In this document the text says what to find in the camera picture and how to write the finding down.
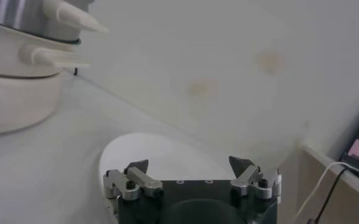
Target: stain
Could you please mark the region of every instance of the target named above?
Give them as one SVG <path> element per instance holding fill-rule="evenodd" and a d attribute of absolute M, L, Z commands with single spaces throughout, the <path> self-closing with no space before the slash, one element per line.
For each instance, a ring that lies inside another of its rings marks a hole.
<path fill-rule="evenodd" d="M 265 50 L 255 56 L 258 68 L 268 75 L 275 75 L 285 67 L 283 56 L 274 50 Z"/>
<path fill-rule="evenodd" d="M 188 87 L 187 93 L 190 97 L 208 97 L 211 96 L 216 89 L 216 82 L 212 80 L 198 80 Z"/>

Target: stacked white containers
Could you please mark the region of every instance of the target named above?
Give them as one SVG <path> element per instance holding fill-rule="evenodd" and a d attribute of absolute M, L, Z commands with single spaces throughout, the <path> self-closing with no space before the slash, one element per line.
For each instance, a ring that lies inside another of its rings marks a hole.
<path fill-rule="evenodd" d="M 3 1 L 6 5 L 3 8 L 0 5 L 0 9 L 4 12 L 12 9 L 15 2 L 18 1 Z M 53 33 L 59 33 L 53 25 L 51 29 L 37 33 L 27 29 L 34 26 L 28 20 L 28 24 L 22 27 L 17 23 L 21 20 L 13 18 L 13 22 L 9 23 L 10 18 L 6 16 L 0 19 L 0 133 L 23 128 L 48 117 L 60 97 L 62 69 L 89 66 L 73 52 L 79 44 L 76 35 L 82 29 L 107 32 L 87 12 L 65 1 L 43 0 L 39 8 L 42 18 L 36 16 L 37 19 L 44 18 L 45 24 L 50 21 L 63 30 L 75 30 L 73 36 L 76 39 L 72 42 L 53 38 Z M 18 12 L 13 15 L 21 17 L 22 13 L 31 13 L 20 9 Z"/>

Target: white countertop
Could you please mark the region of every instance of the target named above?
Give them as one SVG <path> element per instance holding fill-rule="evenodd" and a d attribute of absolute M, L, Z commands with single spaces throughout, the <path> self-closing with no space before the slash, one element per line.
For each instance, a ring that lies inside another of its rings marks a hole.
<path fill-rule="evenodd" d="M 109 223 L 97 182 L 98 159 L 123 134 L 153 132 L 204 149 L 92 83 L 69 74 L 64 79 L 51 117 L 0 135 L 0 224 Z"/>

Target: bolt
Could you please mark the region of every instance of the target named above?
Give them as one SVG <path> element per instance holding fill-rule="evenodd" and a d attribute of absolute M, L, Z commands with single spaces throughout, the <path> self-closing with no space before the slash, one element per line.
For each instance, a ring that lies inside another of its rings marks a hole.
<path fill-rule="evenodd" d="M 266 179 L 262 179 L 258 183 L 259 187 L 267 188 L 269 186 L 269 181 Z"/>
<path fill-rule="evenodd" d="M 133 190 L 135 188 L 136 188 L 135 182 L 133 182 L 131 180 L 126 182 L 126 189 L 127 190 Z"/>

